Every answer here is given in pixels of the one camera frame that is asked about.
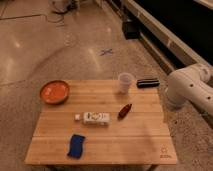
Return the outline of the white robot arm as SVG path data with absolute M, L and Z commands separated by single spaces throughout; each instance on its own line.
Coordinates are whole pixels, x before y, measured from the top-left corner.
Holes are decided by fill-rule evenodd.
M 213 87 L 208 85 L 210 78 L 210 68 L 202 63 L 171 72 L 165 90 L 168 102 L 175 108 L 181 108 L 186 101 L 191 101 L 213 117 Z

